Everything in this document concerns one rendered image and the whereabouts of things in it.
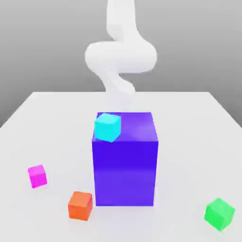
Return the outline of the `small cyan cube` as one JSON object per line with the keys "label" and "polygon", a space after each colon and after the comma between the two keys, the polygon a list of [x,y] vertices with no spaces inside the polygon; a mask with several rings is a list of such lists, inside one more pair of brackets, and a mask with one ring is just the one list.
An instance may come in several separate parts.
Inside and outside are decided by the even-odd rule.
{"label": "small cyan cube", "polygon": [[95,120],[94,137],[99,140],[114,142],[121,134],[121,117],[102,113]]}

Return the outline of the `small orange cube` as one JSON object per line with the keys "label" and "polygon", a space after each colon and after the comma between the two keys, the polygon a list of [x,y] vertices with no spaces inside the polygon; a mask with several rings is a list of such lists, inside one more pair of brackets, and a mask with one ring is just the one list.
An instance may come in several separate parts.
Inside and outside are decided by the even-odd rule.
{"label": "small orange cube", "polygon": [[87,221],[92,208],[92,194],[75,191],[68,203],[69,218]]}

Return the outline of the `small magenta cube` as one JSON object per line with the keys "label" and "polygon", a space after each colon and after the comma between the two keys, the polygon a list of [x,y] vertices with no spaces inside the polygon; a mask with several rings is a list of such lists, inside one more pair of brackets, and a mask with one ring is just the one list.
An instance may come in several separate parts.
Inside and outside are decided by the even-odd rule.
{"label": "small magenta cube", "polygon": [[37,188],[47,184],[47,177],[42,164],[29,167],[28,174],[32,188]]}

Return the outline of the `small green cube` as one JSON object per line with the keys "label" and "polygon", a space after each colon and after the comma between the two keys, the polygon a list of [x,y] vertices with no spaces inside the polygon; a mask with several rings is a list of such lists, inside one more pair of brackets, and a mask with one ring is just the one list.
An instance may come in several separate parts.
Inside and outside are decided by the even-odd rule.
{"label": "small green cube", "polygon": [[204,219],[218,231],[222,231],[232,222],[234,213],[234,207],[217,198],[207,205]]}

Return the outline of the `large purple box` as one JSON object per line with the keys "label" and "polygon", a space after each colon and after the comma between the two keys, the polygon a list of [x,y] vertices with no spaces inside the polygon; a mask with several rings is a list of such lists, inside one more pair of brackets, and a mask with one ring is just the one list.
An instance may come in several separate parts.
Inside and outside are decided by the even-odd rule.
{"label": "large purple box", "polygon": [[116,112],[114,142],[92,138],[97,206],[153,206],[158,137],[150,112]]}

